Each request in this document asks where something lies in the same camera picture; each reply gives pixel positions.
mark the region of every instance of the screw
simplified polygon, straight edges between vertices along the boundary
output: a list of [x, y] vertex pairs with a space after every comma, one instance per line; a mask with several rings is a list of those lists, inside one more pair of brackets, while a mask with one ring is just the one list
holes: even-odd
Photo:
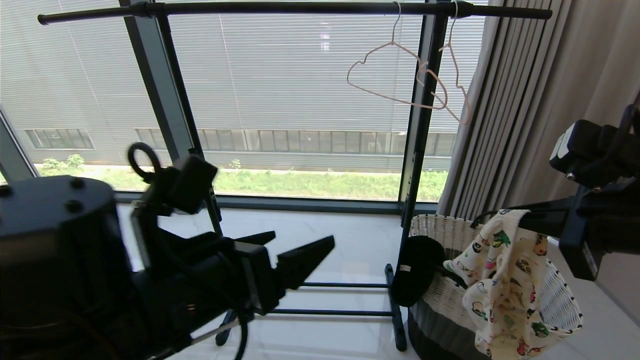
[[83, 205], [78, 200], [69, 200], [65, 203], [65, 207], [70, 213], [79, 213], [82, 211]]
[[71, 179], [71, 187], [76, 190], [84, 188], [84, 180], [80, 177], [74, 177]]
[[7, 197], [13, 194], [13, 189], [9, 185], [0, 185], [0, 197]]

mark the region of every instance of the black hat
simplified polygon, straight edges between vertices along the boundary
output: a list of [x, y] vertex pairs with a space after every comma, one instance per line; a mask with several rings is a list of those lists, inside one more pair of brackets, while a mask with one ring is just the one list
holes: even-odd
[[392, 299], [400, 306], [413, 306], [427, 291], [436, 269], [442, 268], [446, 259], [442, 245], [429, 236], [407, 238], [400, 249], [398, 268], [391, 283]]

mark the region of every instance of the marble floor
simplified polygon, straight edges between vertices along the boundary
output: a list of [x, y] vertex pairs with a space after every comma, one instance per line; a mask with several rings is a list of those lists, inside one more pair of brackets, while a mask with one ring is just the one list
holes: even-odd
[[[135, 268], [141, 268], [129, 221], [130, 206], [118, 207], [120, 222]], [[395, 265], [401, 237], [399, 217], [287, 211], [223, 209], [222, 228], [232, 238], [263, 231], [276, 231], [267, 245], [272, 263], [283, 251], [327, 235], [336, 247], [310, 276], [309, 281], [385, 282], [384, 267]], [[161, 218], [161, 227], [182, 237], [211, 231], [206, 213]], [[557, 251], [549, 256], [563, 272], [585, 315], [583, 331], [545, 352], [540, 359], [591, 360], [639, 359], [636, 346], [640, 328], [594, 283], [574, 279]], [[290, 291], [281, 308], [389, 310], [385, 290], [306, 289]], [[403, 318], [406, 321], [406, 309]], [[221, 318], [196, 335], [214, 329]], [[229, 341], [217, 347], [211, 338], [183, 350], [171, 359], [233, 359], [240, 330], [234, 328]], [[411, 349], [396, 350], [390, 318], [339, 316], [268, 315], [249, 324], [245, 360], [359, 360], [418, 359]]]

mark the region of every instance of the building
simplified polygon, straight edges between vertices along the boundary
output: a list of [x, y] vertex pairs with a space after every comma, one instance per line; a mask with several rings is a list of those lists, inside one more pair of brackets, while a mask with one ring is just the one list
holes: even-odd
[[[6, 1], [0, 7], [0, 105], [35, 163], [80, 154], [126, 165], [144, 141], [169, 161], [122, 19], [41, 26], [39, 13], [117, 6], [116, 0]], [[396, 17], [172, 15], [182, 75], [207, 159], [221, 167], [398, 172], [410, 107], [346, 82], [349, 67], [388, 42]], [[454, 50], [466, 87], [483, 18], [459, 20]], [[401, 17], [396, 41], [416, 51], [422, 18]], [[351, 80], [410, 99], [415, 59], [372, 55]], [[463, 98], [445, 50], [440, 78], [451, 109]], [[458, 123], [431, 116], [425, 170], [447, 170]]]

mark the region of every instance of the beige curtain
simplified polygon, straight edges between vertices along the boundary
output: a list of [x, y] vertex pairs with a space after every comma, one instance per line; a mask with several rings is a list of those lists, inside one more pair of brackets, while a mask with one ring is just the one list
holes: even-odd
[[548, 159], [557, 138], [587, 119], [617, 126], [640, 91], [640, 1], [500, 0], [548, 8], [547, 21], [487, 18], [470, 87], [473, 121], [458, 131], [445, 215], [560, 199], [576, 185]]

